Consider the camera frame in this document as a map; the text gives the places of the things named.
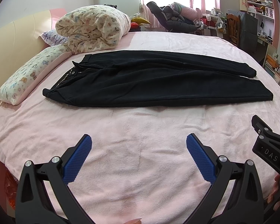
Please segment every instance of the blue textured grip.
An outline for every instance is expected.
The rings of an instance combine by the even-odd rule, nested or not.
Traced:
[[[187,148],[203,178],[213,184],[217,178],[216,168],[211,159],[192,135],[188,135],[187,137]]]
[[[74,182],[83,163],[85,162],[92,148],[92,140],[90,136],[86,136],[75,152],[72,154],[66,165],[63,167],[63,182]]]

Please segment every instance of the metal screw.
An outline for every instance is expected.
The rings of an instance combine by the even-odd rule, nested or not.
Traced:
[[[25,166],[26,166],[26,167],[31,166],[31,164],[32,164],[32,162],[31,162],[31,161],[26,161],[26,162],[25,162]]]
[[[248,160],[248,161],[247,161],[247,164],[250,165],[250,166],[253,166],[253,165],[254,165],[254,162],[253,162],[252,160]]]
[[[52,162],[57,163],[59,162],[60,158],[58,156],[55,156],[52,158]]]
[[[227,161],[227,157],[225,157],[225,156],[220,156],[220,157],[219,157],[219,160],[222,161],[222,162],[226,162],[226,161]]]

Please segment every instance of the headboard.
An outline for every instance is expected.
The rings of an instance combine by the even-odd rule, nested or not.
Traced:
[[[40,34],[55,27],[65,9],[34,13],[0,28],[0,87],[22,65],[48,45]]]

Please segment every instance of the pink bed sheet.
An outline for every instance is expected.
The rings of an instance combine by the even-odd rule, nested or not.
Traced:
[[[83,134],[93,149],[69,188],[97,223],[183,223],[207,192],[205,182],[187,151],[185,140],[195,133],[231,161],[252,159],[264,195],[275,172],[252,152],[257,133],[254,114],[280,134],[280,87],[248,54],[217,37],[166,32],[136,32],[124,36],[114,50],[161,50],[220,57],[245,62],[256,79],[274,94],[273,101],[183,108],[77,108],[42,95],[84,54],[75,55],[50,73],[18,106],[0,104],[0,160],[20,177],[27,160],[35,164],[62,155]],[[229,186],[217,213],[231,191]],[[49,189],[57,213],[62,210]]]

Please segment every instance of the dark puffer jacket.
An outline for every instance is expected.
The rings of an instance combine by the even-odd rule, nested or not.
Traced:
[[[149,2],[147,6],[160,24],[169,32],[193,34],[197,30],[193,21],[184,18],[169,6],[160,8],[155,2]]]

